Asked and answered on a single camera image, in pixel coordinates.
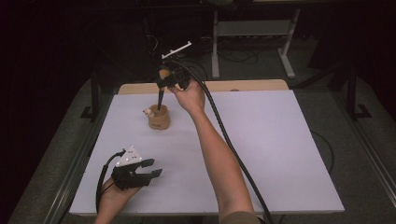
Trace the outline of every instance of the floor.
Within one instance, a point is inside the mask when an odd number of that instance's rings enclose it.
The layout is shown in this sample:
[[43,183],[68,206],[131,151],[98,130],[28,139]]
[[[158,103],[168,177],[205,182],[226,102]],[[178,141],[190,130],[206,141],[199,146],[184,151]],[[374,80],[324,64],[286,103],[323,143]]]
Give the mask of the floor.
[[[296,78],[288,79],[276,52],[281,43],[282,39],[270,38],[224,40],[220,46],[220,79],[281,78],[292,87],[319,72],[307,67],[317,41],[313,38],[296,39],[293,40],[288,54]],[[180,60],[188,61],[186,64],[193,67],[202,77],[206,76],[203,70],[205,69],[208,79],[211,79],[209,53],[195,58],[183,57]],[[297,89],[294,92],[346,211],[328,215],[273,216],[274,222],[394,223],[396,203],[389,197],[392,191],[384,187],[386,182],[384,178],[379,177],[378,169],[375,169],[378,168],[378,164],[375,165],[373,161],[379,159],[383,165],[379,168],[383,172],[385,168],[390,179],[396,178],[396,123],[375,99],[370,86],[360,79],[357,104],[365,105],[372,117],[353,121],[345,111],[346,88],[339,92],[327,89],[331,77],[332,75],[329,75],[305,89]],[[83,174],[84,165],[89,159],[89,154],[84,153],[89,153],[112,97],[109,94],[100,94],[101,112],[97,120],[91,122],[89,119],[80,118],[85,106],[91,104],[90,94],[91,86],[90,82],[87,82],[70,105],[9,223],[93,222],[94,217],[79,217],[67,213]],[[45,188],[42,185],[44,179],[51,180]],[[184,220],[186,222],[182,222],[181,219],[117,217],[114,223],[190,222],[189,219]],[[205,223],[216,223],[216,218],[208,217]]]

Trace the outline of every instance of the white tabletop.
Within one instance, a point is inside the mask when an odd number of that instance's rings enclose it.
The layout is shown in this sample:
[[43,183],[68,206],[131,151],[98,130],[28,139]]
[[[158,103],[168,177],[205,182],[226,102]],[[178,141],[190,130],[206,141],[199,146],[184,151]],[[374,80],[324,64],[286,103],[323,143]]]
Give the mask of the white tabletop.
[[[213,92],[224,126],[240,158],[273,214],[332,213],[344,211],[340,198],[318,153],[293,91]],[[135,146],[153,166],[138,169],[160,177],[142,188],[121,212],[124,215],[216,214],[218,206],[206,174],[198,136],[191,118],[171,93],[171,126],[151,130],[142,110],[155,105],[157,94],[116,95],[81,180],[70,213],[94,216],[95,191],[103,165],[116,152]],[[206,113],[219,131],[206,101]],[[116,158],[109,165],[111,175]],[[262,214],[251,189],[255,211]]]

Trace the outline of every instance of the person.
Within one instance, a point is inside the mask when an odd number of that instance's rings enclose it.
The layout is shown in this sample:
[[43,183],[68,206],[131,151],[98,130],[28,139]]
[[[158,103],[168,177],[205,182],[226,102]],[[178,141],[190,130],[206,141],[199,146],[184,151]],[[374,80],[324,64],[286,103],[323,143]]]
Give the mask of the person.
[[[168,90],[176,96],[195,125],[207,174],[218,202],[219,223],[259,224],[239,163],[205,113],[205,95],[199,84],[191,80],[184,91],[176,87],[168,87]],[[112,182],[111,178],[108,179],[103,189]],[[139,190],[121,190],[111,186],[102,196],[95,224],[110,223]]]

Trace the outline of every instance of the sleeve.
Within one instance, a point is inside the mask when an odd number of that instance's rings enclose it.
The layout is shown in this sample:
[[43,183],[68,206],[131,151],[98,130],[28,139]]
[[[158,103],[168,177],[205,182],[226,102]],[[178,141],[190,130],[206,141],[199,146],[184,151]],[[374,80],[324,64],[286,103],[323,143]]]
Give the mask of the sleeve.
[[249,212],[234,212],[227,215],[220,224],[260,224],[260,221]]

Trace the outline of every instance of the small wooden object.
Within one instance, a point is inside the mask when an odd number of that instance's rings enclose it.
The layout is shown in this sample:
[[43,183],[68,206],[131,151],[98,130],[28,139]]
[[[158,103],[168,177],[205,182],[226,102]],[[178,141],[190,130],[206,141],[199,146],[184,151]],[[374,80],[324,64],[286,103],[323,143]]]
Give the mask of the small wooden object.
[[171,123],[168,107],[162,105],[160,110],[157,107],[157,105],[152,105],[143,112],[148,116],[148,126],[151,129],[165,130],[169,128]]

